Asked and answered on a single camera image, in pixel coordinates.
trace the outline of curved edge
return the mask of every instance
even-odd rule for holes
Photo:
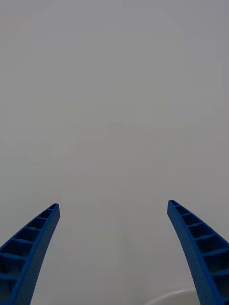
[[[155,305],[158,302],[161,302],[163,300],[166,300],[174,295],[185,295],[188,293],[197,293],[195,288],[186,288],[186,289],[180,289],[180,290],[175,290],[175,291],[170,291],[167,292],[166,294],[160,295],[154,299],[151,299],[150,301],[148,301],[147,303],[145,303],[144,305]]]

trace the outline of gray background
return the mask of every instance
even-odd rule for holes
[[[192,286],[173,198],[229,239],[228,1],[0,3],[0,244],[53,202],[32,305]]]

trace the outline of white surface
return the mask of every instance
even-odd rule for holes
[[[199,305],[199,299],[194,289],[185,289],[164,294],[146,305]]]
[[[0,244],[62,215],[32,305],[192,285],[167,201],[228,239],[228,1],[34,5],[0,9]]]

